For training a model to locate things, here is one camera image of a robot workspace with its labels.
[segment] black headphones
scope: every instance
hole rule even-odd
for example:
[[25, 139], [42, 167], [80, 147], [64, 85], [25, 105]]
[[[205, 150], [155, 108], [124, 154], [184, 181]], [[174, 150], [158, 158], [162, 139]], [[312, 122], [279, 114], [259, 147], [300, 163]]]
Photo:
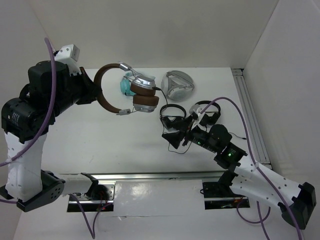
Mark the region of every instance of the black headphones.
[[[208, 105], [211, 101], [198, 101], [196, 104], [198, 105]], [[221, 107], [218, 103], [214, 102], [212, 104], [218, 109], [218, 112], [215, 112], [212, 116], [208, 116], [208, 114], [204, 114], [201, 122], [199, 123], [201, 126], [214, 125], [217, 123], [218, 119], [221, 116]]]
[[[167, 108], [177, 108], [180, 109], [183, 112], [184, 116], [171, 116], [171, 115], [163, 115], [163, 111], [166, 110]], [[177, 104], [166, 104], [163, 107], [161, 107], [160, 109], [160, 121], [163, 124], [163, 126], [165, 127], [165, 129], [170, 130], [170, 129], [176, 129], [176, 125], [177, 123], [181, 122], [182, 120], [184, 120], [187, 116], [187, 112], [186, 110]]]

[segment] metal frame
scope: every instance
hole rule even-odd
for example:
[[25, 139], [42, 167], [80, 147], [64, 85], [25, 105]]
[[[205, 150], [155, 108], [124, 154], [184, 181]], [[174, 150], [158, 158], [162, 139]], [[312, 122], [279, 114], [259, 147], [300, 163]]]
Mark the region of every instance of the metal frame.
[[[206, 182], [217, 182], [224, 171], [196, 171], [196, 172], [151, 172], [151, 173], [101, 173], [91, 174], [105, 185], [110, 193], [108, 203], [114, 202], [115, 187], [117, 182], [143, 182], [143, 181], [163, 181], [163, 180], [202, 180]], [[88, 200], [83, 195], [76, 196], [81, 204], [99, 204], [99, 200]], [[205, 198], [205, 201], [221, 201], [221, 198]], [[77, 204], [76, 201], [69, 201], [68, 204]]]
[[234, 83], [239, 94], [244, 118], [248, 124], [248, 131], [252, 138], [251, 144], [255, 153], [257, 153], [257, 161], [262, 164], [270, 165], [270, 159], [262, 137], [255, 111], [250, 99], [246, 81], [242, 69], [231, 69]]

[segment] brown headphones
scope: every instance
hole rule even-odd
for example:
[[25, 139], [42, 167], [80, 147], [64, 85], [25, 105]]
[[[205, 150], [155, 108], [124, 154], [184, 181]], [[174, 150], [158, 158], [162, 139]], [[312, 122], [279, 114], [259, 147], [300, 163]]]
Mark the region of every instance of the brown headphones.
[[[106, 73], [106, 71], [110, 69], [122, 69], [125, 72], [132, 71], [135, 79], [131, 82], [130, 90], [136, 93], [133, 96], [133, 106], [138, 112], [151, 113], [153, 112], [159, 102], [159, 97], [155, 96], [156, 94], [156, 83], [155, 80], [143, 76], [136, 75], [131, 66], [120, 62], [120, 63], [111, 63], [101, 67], [94, 76], [94, 84], [101, 88], [102, 77]], [[104, 94], [101, 92], [97, 97], [98, 103], [107, 111], [119, 114], [119, 115], [127, 115], [131, 113], [130, 109], [119, 109], [112, 106], [105, 98]]]

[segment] brown ear cushion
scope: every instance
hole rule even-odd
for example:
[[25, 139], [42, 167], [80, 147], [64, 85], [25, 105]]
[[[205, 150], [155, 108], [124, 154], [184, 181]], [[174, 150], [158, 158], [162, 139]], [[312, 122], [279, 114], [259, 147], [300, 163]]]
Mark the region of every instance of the brown ear cushion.
[[133, 96], [133, 104], [146, 105], [146, 106], [157, 106], [159, 103], [159, 97], [157, 96]]
[[154, 96], [156, 94], [155, 89], [146, 89], [141, 86], [137, 86], [135, 84], [131, 84], [130, 90], [136, 94], [142, 95], [142, 96]]

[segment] headphones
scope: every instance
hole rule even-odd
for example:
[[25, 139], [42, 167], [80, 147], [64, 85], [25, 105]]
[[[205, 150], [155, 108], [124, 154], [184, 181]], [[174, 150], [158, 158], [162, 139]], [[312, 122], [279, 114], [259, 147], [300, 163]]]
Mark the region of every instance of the headphones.
[[[130, 85], [130, 91], [135, 93], [135, 95], [133, 96], [133, 106], [136, 111], [151, 113], [156, 109], [159, 102], [159, 97], [155, 96], [155, 80], [144, 75], [140, 75], [126, 63], [111, 63], [101, 67], [94, 76], [94, 84], [101, 88], [102, 77], [106, 73], [106, 71], [110, 69], [122, 69], [125, 72], [132, 72], [132, 75], [135, 78]], [[102, 92], [98, 95], [97, 101], [104, 109], [111, 113], [118, 115], [127, 115], [131, 113], [130, 109], [119, 109], [112, 106], [106, 100]]]
[[161, 82], [161, 89], [171, 100], [180, 101], [195, 89], [194, 80], [183, 71], [168, 71]]
[[[196, 103], [196, 105], [208, 105], [211, 101], [198, 101]], [[208, 116], [208, 114], [204, 114], [202, 120], [200, 121], [200, 125], [201, 126], [206, 126], [206, 125], [214, 125], [217, 123], [218, 119], [221, 116], [221, 107], [218, 103], [214, 102], [212, 104], [213, 106], [215, 106], [218, 109], [218, 112], [215, 112], [212, 116]]]
[[129, 71], [122, 77], [120, 90], [126, 96], [133, 96], [135, 93], [130, 90], [131, 81], [129, 80], [129, 77], [134, 77], [133, 72]]
[[[167, 108], [177, 108], [180, 109], [183, 112], [183, 116], [171, 116], [171, 115], [162, 115], [163, 111], [166, 110]], [[177, 104], [166, 104], [160, 109], [160, 121], [162, 125], [165, 127], [167, 130], [177, 130], [176, 125], [177, 123], [181, 122], [184, 120], [187, 116], [186, 110]]]

